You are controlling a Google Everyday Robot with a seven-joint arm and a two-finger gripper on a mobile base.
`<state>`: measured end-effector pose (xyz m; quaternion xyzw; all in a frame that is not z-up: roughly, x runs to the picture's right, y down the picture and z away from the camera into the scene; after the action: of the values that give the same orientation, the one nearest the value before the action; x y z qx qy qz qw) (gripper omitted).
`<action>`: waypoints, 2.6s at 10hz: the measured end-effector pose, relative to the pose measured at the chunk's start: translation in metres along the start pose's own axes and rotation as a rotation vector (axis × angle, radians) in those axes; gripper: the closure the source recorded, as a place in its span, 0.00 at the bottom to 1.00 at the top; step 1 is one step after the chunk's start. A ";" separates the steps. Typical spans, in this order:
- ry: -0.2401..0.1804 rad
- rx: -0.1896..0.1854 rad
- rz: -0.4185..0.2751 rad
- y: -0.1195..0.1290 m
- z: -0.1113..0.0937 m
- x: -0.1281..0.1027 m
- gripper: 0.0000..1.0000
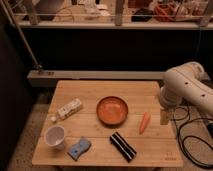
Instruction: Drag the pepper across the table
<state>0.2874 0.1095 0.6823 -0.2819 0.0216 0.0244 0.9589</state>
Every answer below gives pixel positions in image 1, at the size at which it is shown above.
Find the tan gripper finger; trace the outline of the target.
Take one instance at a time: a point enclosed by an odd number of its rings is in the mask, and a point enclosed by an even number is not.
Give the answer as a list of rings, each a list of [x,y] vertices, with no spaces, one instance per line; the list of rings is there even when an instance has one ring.
[[[160,124],[161,125],[167,125],[168,124],[167,110],[165,110],[165,109],[160,110]]]

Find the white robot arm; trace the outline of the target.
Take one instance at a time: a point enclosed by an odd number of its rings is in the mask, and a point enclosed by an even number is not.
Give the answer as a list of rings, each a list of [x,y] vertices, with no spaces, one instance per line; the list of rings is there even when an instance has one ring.
[[[213,117],[213,88],[201,82],[204,75],[205,70],[198,62],[187,62],[164,73],[164,85],[157,95],[161,105],[161,125],[168,124],[171,110],[179,106],[183,99]]]

